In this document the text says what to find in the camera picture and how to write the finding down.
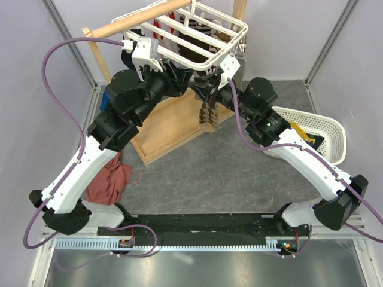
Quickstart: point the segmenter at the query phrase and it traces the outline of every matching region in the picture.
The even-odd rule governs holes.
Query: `wooden board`
[[[166,99],[155,107],[131,140],[145,165],[204,132],[199,126],[200,107],[201,101],[195,99],[195,92],[190,89],[183,96]],[[217,123],[233,114],[219,104]]]

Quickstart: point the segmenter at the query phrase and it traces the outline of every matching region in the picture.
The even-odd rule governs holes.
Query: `white plastic bracket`
[[[122,43],[124,44],[124,47],[122,47],[122,50],[127,51],[128,53],[131,53],[133,51],[132,40],[122,40]]]
[[[220,63],[220,68],[223,70],[223,73],[221,74],[221,83],[218,86],[218,91],[227,85],[227,79],[233,78],[240,67],[241,64],[239,64],[236,58],[226,55],[225,59]]]
[[[143,67],[145,65],[149,65],[152,69],[163,72],[160,62],[157,61],[157,49],[157,39],[139,37],[137,40],[136,49],[134,49],[132,54],[132,59],[135,66]]]
[[[201,12],[201,18],[205,18],[205,16],[206,16],[205,12]]]

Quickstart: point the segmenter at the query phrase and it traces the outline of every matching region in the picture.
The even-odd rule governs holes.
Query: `gray floor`
[[[312,112],[302,81],[273,85],[276,106]],[[274,212],[318,195],[285,161],[244,146],[234,117],[148,166],[129,144],[123,162],[133,166],[120,200],[130,213]]]
[[[74,268],[106,251],[55,251]],[[365,287],[352,243],[311,241],[295,259],[264,252],[158,252],[146,258],[101,258],[75,272],[56,267],[46,287]]]

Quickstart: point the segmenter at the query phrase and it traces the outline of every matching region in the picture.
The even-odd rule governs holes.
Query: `purple cable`
[[[42,65],[41,65],[42,82],[44,83],[44,86],[45,86],[48,94],[53,99],[53,101],[59,106],[59,108],[64,112],[64,114],[73,122],[73,124],[75,125],[78,133],[80,134],[80,152],[78,153],[78,156],[77,156],[77,160],[80,160],[81,157],[83,156],[83,153],[84,153],[84,150],[85,150],[85,136],[84,136],[84,132],[81,129],[81,127],[78,124],[78,122],[74,119],[74,117],[65,109],[65,107],[60,103],[58,98],[54,95],[52,89],[49,86],[48,80],[47,80],[47,63],[48,63],[48,59],[50,58],[50,56],[58,48],[60,48],[62,46],[65,46],[65,45],[68,45],[70,43],[75,43],[75,42],[101,42],[101,43],[113,44],[113,45],[118,45],[118,46],[124,46],[124,44],[122,42],[118,42],[118,41],[107,40],[107,39],[99,39],[99,38],[87,38],[87,37],[73,38],[73,39],[68,39],[68,40],[62,41],[62,42],[56,44],[55,46],[53,46],[48,51],[48,53],[45,55],[44,59],[42,60]],[[52,191],[50,192],[51,196],[53,196],[56,193],[56,191],[62,185],[64,180],[71,174],[71,172],[74,170],[75,167],[76,167],[76,163],[73,163],[71,165],[71,167],[63,175],[63,177],[59,180],[59,182],[56,184],[56,186],[52,189]],[[48,238],[46,238],[45,240],[43,240],[42,242],[40,242],[40,243],[38,243],[36,245],[29,245],[28,244],[29,232],[31,231],[31,228],[32,228],[34,222],[36,221],[37,216],[42,211],[42,209],[47,205],[48,201],[49,201],[49,199],[45,199],[43,201],[43,203],[36,210],[35,214],[31,218],[31,220],[29,221],[29,223],[28,223],[28,225],[27,225],[27,227],[25,229],[24,238],[23,238],[23,244],[24,244],[24,247],[26,249],[38,248],[41,245],[47,243],[49,240],[51,240],[54,236],[56,236],[58,234],[58,232],[54,232]]]
[[[61,266],[59,265],[59,263],[58,263],[58,260],[57,260],[58,256],[55,256],[54,264],[56,265],[57,269],[59,269],[59,270],[62,271],[62,272],[73,272],[73,271],[76,271],[76,270],[78,270],[78,269],[80,269],[80,268],[83,268],[84,266],[86,266],[86,265],[88,265],[88,264],[90,264],[90,263],[95,262],[96,260],[98,260],[98,259],[100,259],[100,258],[106,257],[106,256],[108,256],[108,255],[111,255],[111,254],[110,254],[110,253],[103,253],[103,254],[100,254],[100,255],[94,257],[93,259],[89,260],[88,262],[85,262],[84,264],[82,264],[82,265],[80,265],[80,266],[77,266],[77,267],[75,267],[75,268],[71,268],[71,269],[65,269],[65,268],[61,267]]]
[[[236,123],[237,123],[237,128],[238,128],[238,133],[239,133],[239,137],[241,138],[241,140],[243,141],[243,143],[255,150],[255,151],[267,151],[269,149],[274,149],[274,148],[282,148],[282,147],[285,147],[285,146],[290,146],[290,147],[293,147],[293,148],[299,148],[301,149],[302,146],[301,145],[298,145],[296,143],[281,143],[281,144],[278,144],[278,145],[273,145],[273,146],[266,146],[266,147],[263,147],[263,148],[258,148],[256,146],[253,146],[252,144],[250,144],[245,136],[244,136],[244,133],[242,132],[242,127],[241,127],[241,122],[240,122],[240,117],[239,117],[239,108],[238,108],[238,95],[237,95],[237,92],[236,92],[236,88],[235,88],[235,85],[233,83],[233,81],[231,79],[228,79],[229,81],[229,84],[230,84],[230,87],[232,88],[232,93],[233,93],[233,99],[234,99],[234,112],[235,112],[235,120],[236,120]],[[319,160],[331,173],[333,176],[335,177],[338,177],[339,174],[338,172],[336,172],[321,156],[319,156],[315,151],[312,151],[311,149],[309,148],[305,148],[304,151],[308,152],[310,155],[312,155],[313,157],[315,157],[317,160]],[[362,198],[362,196],[359,195],[359,193],[356,192],[355,189],[353,189],[344,179],[340,178],[339,181],[345,186],[347,187],[348,190],[350,190],[352,192],[353,195],[355,195],[355,197],[360,201],[362,202],[371,212],[372,214],[374,214],[374,216],[377,218],[377,220],[381,223],[381,225],[383,226],[383,218],[382,216],[364,199]],[[363,236],[366,236],[367,238],[373,240],[373,241],[376,241],[378,243],[383,243],[383,240],[382,239],[378,239],[376,237],[373,237],[372,235],[370,234],[367,234],[363,231],[361,231],[360,229],[348,224],[348,223],[345,223],[344,225],[346,225],[347,227],[351,228],[352,230],[360,233],[361,235]]]
[[[110,230],[110,231],[120,231],[120,230],[124,230],[124,229],[128,229],[128,228],[135,228],[135,227],[141,227],[141,228],[145,228],[147,230],[149,230],[152,234],[153,234],[153,237],[154,237],[154,244],[153,244],[153,247],[146,253],[143,253],[143,254],[138,254],[138,255],[129,255],[129,254],[119,254],[120,256],[124,256],[124,257],[131,257],[131,258],[142,258],[142,257],[146,257],[148,256],[149,254],[151,254],[154,249],[156,248],[157,246],[157,235],[156,233],[154,232],[153,229],[151,229],[149,226],[146,226],[146,225],[142,225],[142,224],[133,224],[133,225],[127,225],[127,226],[124,226],[124,227],[119,227],[119,228],[110,228],[110,227],[104,227],[105,229],[107,230]],[[65,269],[63,267],[61,267],[57,261],[57,256],[55,257],[54,259],[54,263],[55,265],[57,266],[57,268],[62,271],[62,272],[73,272],[73,271],[76,271],[80,268],[83,268],[84,266],[90,264],[90,263],[93,263],[95,262],[96,260],[100,259],[100,258],[103,258],[105,256],[108,256],[108,255],[115,255],[115,254],[111,254],[111,253],[104,253],[104,254],[100,254],[98,255],[97,257],[94,257],[93,259],[89,260],[88,262],[85,262],[84,264],[80,265],[80,266],[77,266],[75,268],[71,268],[71,269]]]

